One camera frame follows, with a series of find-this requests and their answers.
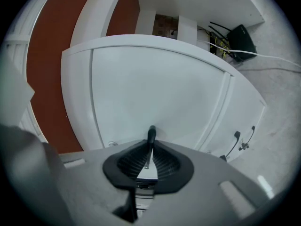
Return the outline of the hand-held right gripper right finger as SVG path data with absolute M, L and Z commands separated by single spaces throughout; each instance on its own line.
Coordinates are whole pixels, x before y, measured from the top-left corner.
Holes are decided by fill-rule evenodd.
M 141 217 L 142 226 L 257 226 L 279 205 L 226 161 L 164 142 L 190 158 L 191 180 L 174 194 L 156 195 Z

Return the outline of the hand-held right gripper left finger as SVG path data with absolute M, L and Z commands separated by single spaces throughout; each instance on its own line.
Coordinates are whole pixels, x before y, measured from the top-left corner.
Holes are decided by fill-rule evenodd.
M 136 178 L 146 140 L 56 156 L 56 183 L 72 226 L 125 226 L 137 219 Z

